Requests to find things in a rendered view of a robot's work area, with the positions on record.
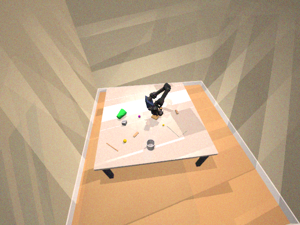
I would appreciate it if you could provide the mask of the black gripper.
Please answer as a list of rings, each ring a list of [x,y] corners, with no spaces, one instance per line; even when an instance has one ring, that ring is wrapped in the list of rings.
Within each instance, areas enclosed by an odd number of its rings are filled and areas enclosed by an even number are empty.
[[[152,106],[150,106],[149,108],[148,108],[148,110],[149,111],[152,111]],[[161,116],[163,114],[163,111],[158,111],[158,109],[157,109],[157,116],[159,115],[159,116]]]

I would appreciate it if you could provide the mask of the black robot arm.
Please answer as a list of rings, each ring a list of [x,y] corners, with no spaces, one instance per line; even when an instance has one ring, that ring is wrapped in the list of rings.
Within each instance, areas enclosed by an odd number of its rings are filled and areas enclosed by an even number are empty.
[[[164,104],[164,101],[165,101],[165,97],[167,96],[167,94],[169,93],[170,90],[171,90],[171,86],[168,83],[165,83],[161,89],[159,89],[156,92],[150,93],[150,96],[147,97],[147,100],[149,100],[151,102],[152,99],[155,99],[158,94],[160,94],[161,92],[164,91],[161,98],[159,98],[157,101],[154,102],[152,112],[151,112],[153,115],[157,115],[157,112],[158,112],[157,109],[162,107],[162,105]]]

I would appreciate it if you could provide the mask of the grey cylinder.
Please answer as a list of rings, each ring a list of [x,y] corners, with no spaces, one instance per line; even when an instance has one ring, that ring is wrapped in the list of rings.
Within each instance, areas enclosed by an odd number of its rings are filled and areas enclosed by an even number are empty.
[[[147,144],[147,149],[148,150],[150,150],[150,151],[154,150],[155,141],[153,139],[147,140],[146,144]]]

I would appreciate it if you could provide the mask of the green cylinder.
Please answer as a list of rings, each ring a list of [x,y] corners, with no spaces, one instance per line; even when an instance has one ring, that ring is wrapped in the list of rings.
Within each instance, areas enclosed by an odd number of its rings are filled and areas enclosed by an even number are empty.
[[[124,110],[124,109],[121,109],[120,111],[119,111],[119,113],[117,114],[117,118],[118,119],[121,119],[124,115],[126,115],[127,114],[127,112]]]

